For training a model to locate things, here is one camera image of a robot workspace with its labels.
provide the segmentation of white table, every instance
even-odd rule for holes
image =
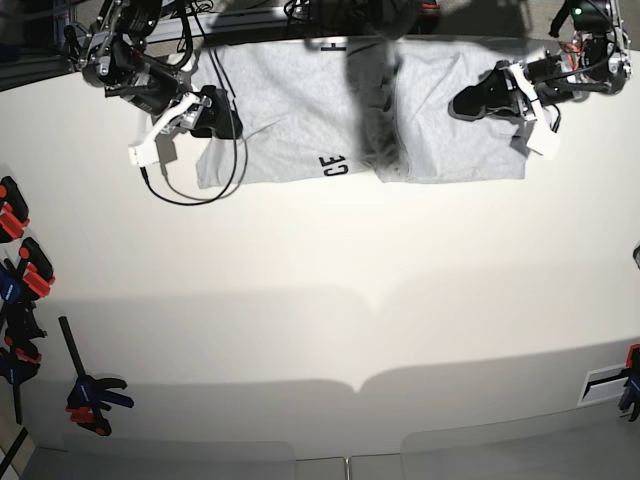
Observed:
[[[134,107],[77,74],[0,94],[2,163],[57,277],[23,389],[32,435],[81,432],[63,313],[88,372],[130,384],[116,437],[389,453],[416,431],[574,408],[586,372],[640,336],[639,104],[635,80],[562,106],[559,157],[524,181],[360,174],[180,208],[129,165]],[[195,188],[205,144],[177,140],[175,188],[211,195]]]

